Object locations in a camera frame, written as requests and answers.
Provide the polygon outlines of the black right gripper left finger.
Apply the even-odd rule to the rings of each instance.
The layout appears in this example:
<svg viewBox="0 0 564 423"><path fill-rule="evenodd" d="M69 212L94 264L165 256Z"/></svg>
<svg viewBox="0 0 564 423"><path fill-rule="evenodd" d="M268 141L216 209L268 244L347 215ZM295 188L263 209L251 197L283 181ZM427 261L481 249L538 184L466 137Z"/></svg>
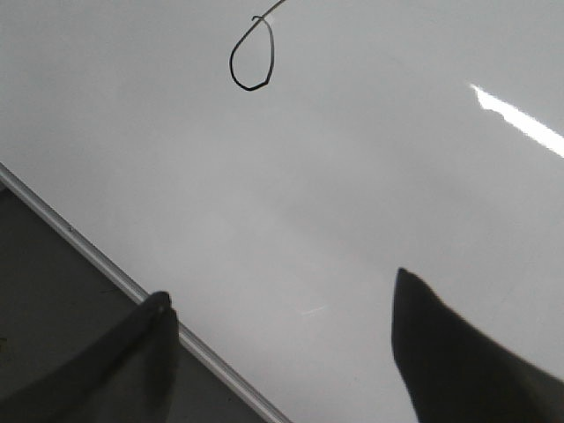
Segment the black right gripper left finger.
<svg viewBox="0 0 564 423"><path fill-rule="evenodd" d="M1 402L3 422L165 422L180 352L168 293L151 294L79 355Z"/></svg>

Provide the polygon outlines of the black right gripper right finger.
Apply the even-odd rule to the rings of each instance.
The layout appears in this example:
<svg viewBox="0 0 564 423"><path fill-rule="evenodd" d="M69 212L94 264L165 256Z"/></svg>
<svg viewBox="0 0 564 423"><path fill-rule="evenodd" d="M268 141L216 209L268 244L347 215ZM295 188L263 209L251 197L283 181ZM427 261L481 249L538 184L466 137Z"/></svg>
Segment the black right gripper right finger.
<svg viewBox="0 0 564 423"><path fill-rule="evenodd" d="M416 274L397 272L394 361L420 422L561 422L563 382L449 308Z"/></svg>

